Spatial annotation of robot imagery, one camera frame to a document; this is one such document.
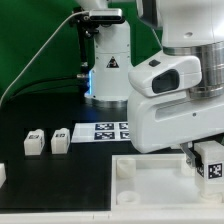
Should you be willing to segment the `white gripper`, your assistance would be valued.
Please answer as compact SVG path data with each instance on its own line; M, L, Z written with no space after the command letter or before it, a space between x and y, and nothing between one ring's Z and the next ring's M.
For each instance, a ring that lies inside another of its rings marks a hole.
M133 91L127 119L131 142L138 151L148 153L181 144L186 163L199 168L201 156L187 142L224 133L224 95L191 100L185 91L156 97Z

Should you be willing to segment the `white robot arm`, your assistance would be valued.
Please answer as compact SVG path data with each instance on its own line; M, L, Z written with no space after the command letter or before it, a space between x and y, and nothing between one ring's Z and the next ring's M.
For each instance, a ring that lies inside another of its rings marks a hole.
M94 39L89 101L127 105L133 146L142 153L224 132L224 0L135 1L139 19L162 30L162 48L130 63L130 27L110 1L76 0Z

